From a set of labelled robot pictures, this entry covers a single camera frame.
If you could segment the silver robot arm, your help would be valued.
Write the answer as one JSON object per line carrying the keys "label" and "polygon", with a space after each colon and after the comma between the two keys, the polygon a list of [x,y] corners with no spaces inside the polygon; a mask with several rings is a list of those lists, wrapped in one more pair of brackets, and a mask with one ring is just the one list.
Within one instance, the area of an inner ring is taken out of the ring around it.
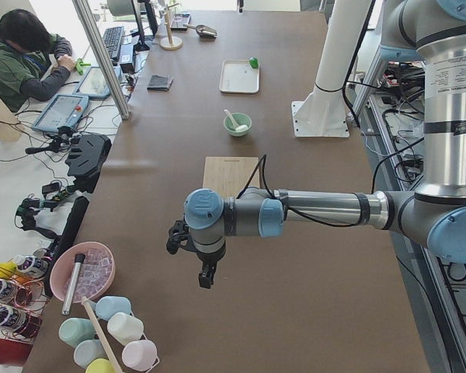
{"label": "silver robot arm", "polygon": [[387,1],[381,47],[425,63],[423,177],[410,191],[327,193],[247,186],[237,197],[193,191],[184,204],[183,248],[214,283],[229,236],[278,236],[285,221],[372,225],[466,263],[466,1]]}

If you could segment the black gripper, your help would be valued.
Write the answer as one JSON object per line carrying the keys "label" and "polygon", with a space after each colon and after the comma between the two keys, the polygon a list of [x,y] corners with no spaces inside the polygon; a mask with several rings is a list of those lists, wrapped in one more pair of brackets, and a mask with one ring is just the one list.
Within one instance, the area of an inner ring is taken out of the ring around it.
{"label": "black gripper", "polygon": [[224,257],[224,255],[225,248],[220,248],[213,253],[197,253],[197,257],[202,262],[202,269],[198,274],[199,286],[201,288],[211,288],[213,286],[217,263]]}

